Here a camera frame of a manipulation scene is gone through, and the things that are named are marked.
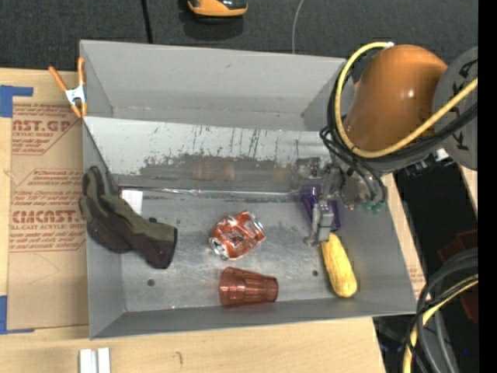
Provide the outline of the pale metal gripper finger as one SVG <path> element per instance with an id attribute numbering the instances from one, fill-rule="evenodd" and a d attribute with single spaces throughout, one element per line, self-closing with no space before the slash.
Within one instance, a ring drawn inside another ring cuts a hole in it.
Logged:
<path id="1" fill-rule="evenodd" d="M 322 219 L 321 205 L 317 203 L 312 209 L 310 232 L 304 238 L 304 243 L 307 246 L 315 247 L 321 243 L 321 235 L 320 235 L 321 219 Z"/>
<path id="2" fill-rule="evenodd" d="M 329 233 L 333 230 L 334 212 L 327 207 L 321 211 L 321 242 L 327 242 Z"/>

